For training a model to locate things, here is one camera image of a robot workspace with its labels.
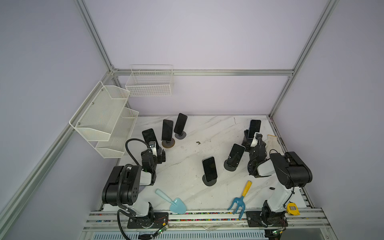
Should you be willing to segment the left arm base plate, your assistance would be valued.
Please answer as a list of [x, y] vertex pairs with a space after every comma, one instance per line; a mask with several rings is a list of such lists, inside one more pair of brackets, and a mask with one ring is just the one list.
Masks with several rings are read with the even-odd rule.
[[167, 224], [169, 214], [166, 212], [149, 213], [145, 217], [134, 217], [128, 220], [128, 229], [160, 229]]

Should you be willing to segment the phone from stand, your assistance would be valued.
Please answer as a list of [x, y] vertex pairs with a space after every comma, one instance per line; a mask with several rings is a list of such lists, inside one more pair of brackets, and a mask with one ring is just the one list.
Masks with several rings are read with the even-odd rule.
[[250, 121], [247, 139], [253, 139], [255, 137], [255, 133], [260, 132], [261, 123], [262, 123], [261, 120], [251, 120]]
[[246, 148], [244, 146], [234, 144], [227, 159], [227, 165], [232, 168], [237, 168], [245, 150]]
[[216, 180], [218, 177], [216, 162], [214, 157], [209, 157], [202, 160], [204, 168], [204, 176], [207, 182]]

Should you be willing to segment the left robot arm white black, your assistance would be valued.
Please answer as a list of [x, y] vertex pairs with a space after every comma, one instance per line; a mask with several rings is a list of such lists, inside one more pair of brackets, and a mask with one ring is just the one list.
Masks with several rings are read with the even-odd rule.
[[166, 161], [166, 153], [157, 155], [151, 150], [141, 153], [142, 165], [116, 166], [113, 168], [102, 191], [103, 204], [117, 206], [134, 217], [145, 217], [152, 209], [149, 202], [139, 198], [140, 187], [154, 185], [158, 164]]

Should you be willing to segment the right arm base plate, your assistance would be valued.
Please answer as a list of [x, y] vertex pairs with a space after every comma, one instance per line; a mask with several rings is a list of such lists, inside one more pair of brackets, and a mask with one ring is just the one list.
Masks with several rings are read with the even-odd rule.
[[263, 213], [262, 211], [247, 211], [246, 219], [249, 227], [278, 228], [287, 227], [285, 213]]

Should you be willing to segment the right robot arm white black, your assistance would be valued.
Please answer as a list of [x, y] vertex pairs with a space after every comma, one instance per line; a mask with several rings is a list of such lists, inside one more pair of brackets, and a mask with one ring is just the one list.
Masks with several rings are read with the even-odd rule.
[[256, 144], [251, 144], [249, 149], [250, 160], [248, 172], [255, 178], [269, 177], [276, 174], [279, 181], [273, 194], [264, 202], [262, 216], [269, 217], [279, 214], [287, 209], [296, 188], [302, 188], [313, 179], [308, 166], [295, 152], [281, 154], [271, 149], [267, 152], [267, 144], [263, 135], [255, 133]]

